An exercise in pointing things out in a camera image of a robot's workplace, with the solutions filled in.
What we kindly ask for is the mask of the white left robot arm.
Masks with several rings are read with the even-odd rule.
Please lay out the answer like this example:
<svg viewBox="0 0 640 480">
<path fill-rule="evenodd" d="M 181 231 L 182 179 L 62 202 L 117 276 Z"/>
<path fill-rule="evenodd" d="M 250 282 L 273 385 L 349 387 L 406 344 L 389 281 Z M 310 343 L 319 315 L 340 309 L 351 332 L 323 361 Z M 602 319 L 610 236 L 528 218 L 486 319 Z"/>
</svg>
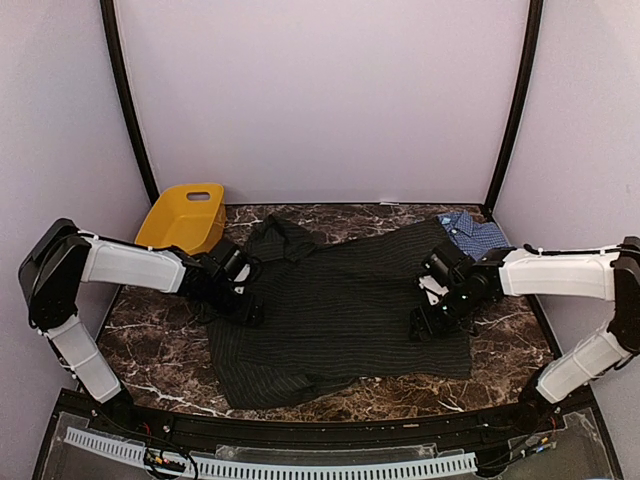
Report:
<svg viewBox="0 0 640 480">
<path fill-rule="evenodd" d="M 101 417 L 120 436 L 141 427 L 140 412 L 127 402 L 126 387 L 81 321 L 76 297 L 83 283 L 106 283 L 181 296 L 241 326 L 262 323 L 263 302 L 250 292 L 260 267 L 223 238 L 205 253 L 177 246 L 143 247 L 83 231 L 56 220 L 22 261 L 19 284 L 29 326 L 44 336 L 89 396 L 103 405 Z"/>
</svg>

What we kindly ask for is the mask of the black pinstriped long sleeve shirt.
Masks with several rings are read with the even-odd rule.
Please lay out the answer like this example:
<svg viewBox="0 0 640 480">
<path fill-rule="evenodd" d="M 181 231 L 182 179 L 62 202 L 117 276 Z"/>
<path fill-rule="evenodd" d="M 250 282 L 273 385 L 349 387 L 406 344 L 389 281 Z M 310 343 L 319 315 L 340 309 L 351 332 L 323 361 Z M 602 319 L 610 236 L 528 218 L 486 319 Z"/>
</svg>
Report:
<svg viewBox="0 0 640 480">
<path fill-rule="evenodd" d="M 411 311 L 423 301 L 416 277 L 446 239 L 433 220 L 369 238 L 318 244 L 305 228 L 268 216 L 245 247 L 262 266 L 250 293 L 264 302 L 255 327 L 214 320 L 213 369 L 234 409 L 297 405 L 362 377 L 414 373 L 466 379 L 470 341 L 456 332 L 415 342 Z"/>
</svg>

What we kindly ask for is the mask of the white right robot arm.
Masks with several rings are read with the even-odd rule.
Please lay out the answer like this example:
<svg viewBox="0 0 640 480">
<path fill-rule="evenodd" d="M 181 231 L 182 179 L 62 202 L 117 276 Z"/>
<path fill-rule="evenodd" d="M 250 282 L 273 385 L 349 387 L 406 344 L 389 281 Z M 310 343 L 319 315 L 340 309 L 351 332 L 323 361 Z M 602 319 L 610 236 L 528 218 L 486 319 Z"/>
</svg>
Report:
<svg viewBox="0 0 640 480">
<path fill-rule="evenodd" d="M 614 315 L 591 336 L 536 372 L 510 413 L 521 434 L 534 432 L 554 405 L 609 370 L 639 355 L 639 240 L 583 250 L 545 250 L 531 245 L 495 248 L 479 259 L 451 242 L 425 259 L 418 284 L 425 301 L 409 316 L 415 341 L 462 331 L 482 304 L 505 296 L 588 297 L 611 302 Z"/>
</svg>

